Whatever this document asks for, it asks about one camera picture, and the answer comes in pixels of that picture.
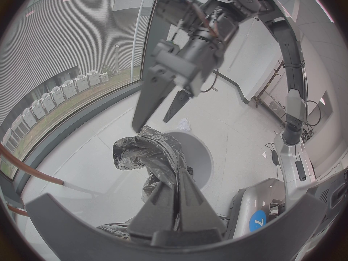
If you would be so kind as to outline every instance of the wooden handrail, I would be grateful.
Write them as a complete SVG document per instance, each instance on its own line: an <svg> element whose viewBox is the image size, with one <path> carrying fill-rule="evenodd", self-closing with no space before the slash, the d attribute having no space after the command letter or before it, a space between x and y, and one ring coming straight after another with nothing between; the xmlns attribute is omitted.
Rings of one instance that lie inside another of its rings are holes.
<svg viewBox="0 0 348 261"><path fill-rule="evenodd" d="M64 182L61 179L57 179L55 177L46 175L40 171L37 171L34 168L26 165L24 162L21 162L14 155L12 155L2 144L0 144L0 155L3 155L5 159L7 159L14 166L18 167L20 170L23 170L25 173L28 173L31 176L37 177L39 179L45 180L47 182L51 182L58 185L63 185Z"/></svg>
<svg viewBox="0 0 348 261"><path fill-rule="evenodd" d="M28 216L28 213L26 211L23 211L23 210L20 210L20 209L17 209L15 207L12 207L10 205L7 204L7 207L10 211L14 212L15 214L17 215L24 215L24 216Z"/></svg>

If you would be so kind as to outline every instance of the blue circle logo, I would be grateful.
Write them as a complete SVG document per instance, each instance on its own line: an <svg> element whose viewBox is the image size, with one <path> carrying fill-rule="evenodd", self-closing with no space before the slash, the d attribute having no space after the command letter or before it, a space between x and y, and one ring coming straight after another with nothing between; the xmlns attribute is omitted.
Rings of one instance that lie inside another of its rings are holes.
<svg viewBox="0 0 348 261"><path fill-rule="evenodd" d="M250 218L249 229L253 232L266 224L266 214L263 210L256 211Z"/></svg>

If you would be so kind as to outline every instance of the brown pipe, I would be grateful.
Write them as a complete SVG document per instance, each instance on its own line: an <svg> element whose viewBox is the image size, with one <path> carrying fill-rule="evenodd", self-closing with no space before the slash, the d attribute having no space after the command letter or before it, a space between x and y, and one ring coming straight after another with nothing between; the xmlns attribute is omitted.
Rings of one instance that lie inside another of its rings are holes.
<svg viewBox="0 0 348 261"><path fill-rule="evenodd" d="M64 184L64 182L61 179L57 179L55 177L46 175L45 173L37 171L36 169L31 168L30 166L21 162L14 155L12 155L2 144L0 144L0 155L3 155L3 157L7 159L10 163L12 163L14 166L18 167L20 170L23 170L25 173L28 173L31 176L34 176L39 179L42 179L54 184L58 184L58 185Z"/></svg>
<svg viewBox="0 0 348 261"><path fill-rule="evenodd" d="M28 213L26 211L23 211L23 210L20 210L20 209L17 209L15 207L12 207L10 205L7 204L7 207L10 211L14 212L15 214L17 215L24 215L24 216L28 216Z"/></svg>

